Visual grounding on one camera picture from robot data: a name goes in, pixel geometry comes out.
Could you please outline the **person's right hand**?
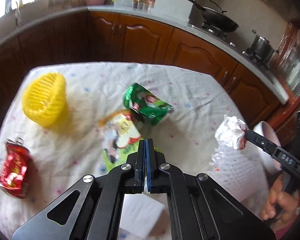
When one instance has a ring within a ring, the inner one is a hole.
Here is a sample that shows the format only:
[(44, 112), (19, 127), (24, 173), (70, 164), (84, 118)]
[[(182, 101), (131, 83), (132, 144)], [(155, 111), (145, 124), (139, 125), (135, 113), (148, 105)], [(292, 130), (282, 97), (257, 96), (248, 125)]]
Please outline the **person's right hand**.
[(295, 191), (292, 195), (283, 190), (282, 175), (279, 175), (269, 191), (266, 204), (261, 211), (261, 217), (268, 220), (276, 217), (277, 211), (275, 205), (278, 204), (282, 208), (282, 215), (278, 218), (279, 224), (288, 224), (295, 217), (298, 207), (300, 193)]

